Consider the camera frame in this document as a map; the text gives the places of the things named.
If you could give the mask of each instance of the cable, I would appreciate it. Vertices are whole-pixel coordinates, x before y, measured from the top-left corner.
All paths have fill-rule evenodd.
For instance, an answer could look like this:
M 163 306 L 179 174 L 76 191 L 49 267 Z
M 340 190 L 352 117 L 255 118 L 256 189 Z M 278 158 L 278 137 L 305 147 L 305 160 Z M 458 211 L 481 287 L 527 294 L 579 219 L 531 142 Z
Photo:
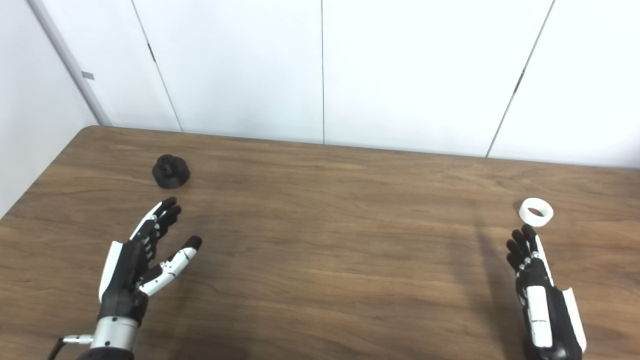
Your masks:
M 47 360 L 54 360 L 58 355 L 58 352 L 60 352 L 60 349 L 63 346 L 65 346 L 65 342 L 62 340 L 62 338 L 58 339 L 58 342 L 56 342 L 56 344 L 53 345 L 53 348 L 51 349 L 51 352 L 49 353 L 49 357 L 47 358 Z

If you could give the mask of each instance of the white plastic panel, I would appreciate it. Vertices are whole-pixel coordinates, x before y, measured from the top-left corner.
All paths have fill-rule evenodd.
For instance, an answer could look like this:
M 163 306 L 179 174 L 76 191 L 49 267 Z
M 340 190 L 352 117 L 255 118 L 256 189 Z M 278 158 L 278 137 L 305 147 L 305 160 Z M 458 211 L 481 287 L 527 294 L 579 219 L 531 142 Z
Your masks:
M 640 2 L 557 0 L 490 156 L 640 168 Z
M 484 156 L 550 0 L 324 0 L 326 143 Z
M 25 0 L 0 0 L 0 217 L 80 129 L 96 125 Z
M 322 142 L 320 0 L 135 0 L 186 132 Z
M 180 131 L 130 0 L 32 0 L 53 21 L 114 126 Z

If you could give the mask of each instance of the white ring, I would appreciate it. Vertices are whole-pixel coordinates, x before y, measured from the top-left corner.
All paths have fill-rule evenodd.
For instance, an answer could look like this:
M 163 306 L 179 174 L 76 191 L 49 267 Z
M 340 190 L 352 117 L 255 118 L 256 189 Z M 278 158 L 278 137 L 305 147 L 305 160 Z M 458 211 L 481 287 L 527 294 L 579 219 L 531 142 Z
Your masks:
M 538 210 L 542 216 L 532 213 L 531 210 L 529 210 L 530 208 Z M 518 214 L 526 224 L 533 227 L 541 227 L 546 225 L 547 222 L 554 217 L 554 209 L 548 202 L 537 197 L 530 197 L 522 202 Z

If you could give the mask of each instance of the robotic hand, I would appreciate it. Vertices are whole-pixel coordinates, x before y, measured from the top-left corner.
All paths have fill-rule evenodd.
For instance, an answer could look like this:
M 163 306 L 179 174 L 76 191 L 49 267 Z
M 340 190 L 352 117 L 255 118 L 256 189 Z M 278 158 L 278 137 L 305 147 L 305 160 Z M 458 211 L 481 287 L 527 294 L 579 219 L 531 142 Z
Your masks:
M 59 339 L 49 360 L 53 360 L 67 343 L 90 345 L 78 360 L 134 359 L 134 340 L 145 316 L 148 298 L 176 278 L 202 244 L 201 238 L 192 236 L 167 260 L 151 267 L 158 240 L 178 220 L 180 212 L 175 197 L 170 197 L 142 218 L 128 242 L 111 243 L 100 280 L 98 298 L 101 305 L 95 334 Z
M 554 286 L 540 237 L 530 225 L 514 230 L 507 261 L 516 272 L 516 292 L 530 338 L 527 355 L 535 360 L 581 360 L 587 341 L 573 290 Z

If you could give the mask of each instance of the wood grain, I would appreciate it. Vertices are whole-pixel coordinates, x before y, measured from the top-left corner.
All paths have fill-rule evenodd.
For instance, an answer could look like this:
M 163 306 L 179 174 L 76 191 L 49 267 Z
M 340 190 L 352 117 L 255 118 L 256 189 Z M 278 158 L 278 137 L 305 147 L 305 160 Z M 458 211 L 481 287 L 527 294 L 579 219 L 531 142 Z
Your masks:
M 182 188 L 152 179 L 164 153 Z M 522 359 L 504 242 L 532 196 L 586 359 L 640 356 L 640 172 L 89 127 L 0 221 L 2 358 L 92 332 L 110 241 L 171 195 L 159 255 L 205 243 L 151 299 L 138 359 Z

